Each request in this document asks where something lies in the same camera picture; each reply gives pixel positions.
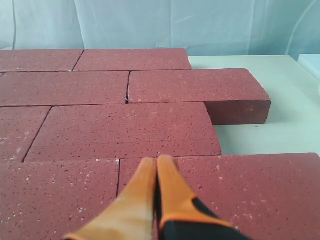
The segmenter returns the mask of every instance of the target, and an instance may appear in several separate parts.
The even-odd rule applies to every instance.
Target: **white table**
[[[227,155],[318,153],[320,82],[290,56],[190,56],[193,69],[246,68],[271,98],[266,124],[215,126]]]

